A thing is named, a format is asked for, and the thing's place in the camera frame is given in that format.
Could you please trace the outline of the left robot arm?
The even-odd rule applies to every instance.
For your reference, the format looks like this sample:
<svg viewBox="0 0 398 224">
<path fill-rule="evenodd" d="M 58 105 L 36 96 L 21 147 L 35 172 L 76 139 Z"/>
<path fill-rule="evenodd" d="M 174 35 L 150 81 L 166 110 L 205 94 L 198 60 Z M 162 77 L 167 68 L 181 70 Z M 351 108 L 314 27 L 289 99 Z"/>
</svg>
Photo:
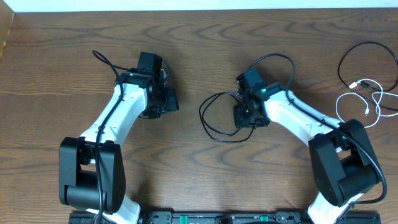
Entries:
<svg viewBox="0 0 398 224">
<path fill-rule="evenodd" d="M 135 120 L 178 110 L 162 57 L 141 52 L 137 67 L 116 74 L 114 93 L 80 137 L 59 150 L 59 199 L 77 209 L 70 223 L 147 223 L 147 213 L 126 195 L 121 149 Z"/>
</svg>

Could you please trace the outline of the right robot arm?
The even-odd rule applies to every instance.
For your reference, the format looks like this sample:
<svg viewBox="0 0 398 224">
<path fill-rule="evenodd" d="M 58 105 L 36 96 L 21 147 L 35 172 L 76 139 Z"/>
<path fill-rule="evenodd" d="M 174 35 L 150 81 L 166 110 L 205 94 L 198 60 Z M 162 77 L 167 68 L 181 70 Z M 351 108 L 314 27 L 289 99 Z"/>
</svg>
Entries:
<svg viewBox="0 0 398 224">
<path fill-rule="evenodd" d="M 267 84 L 254 68 L 239 76 L 242 102 L 234 106 L 235 126 L 256 128 L 275 122 L 306 144 L 319 193 L 302 223 L 380 223 L 377 213 L 349 209 L 386 180 L 364 126 L 341 122 L 309 107 L 281 83 Z"/>
</svg>

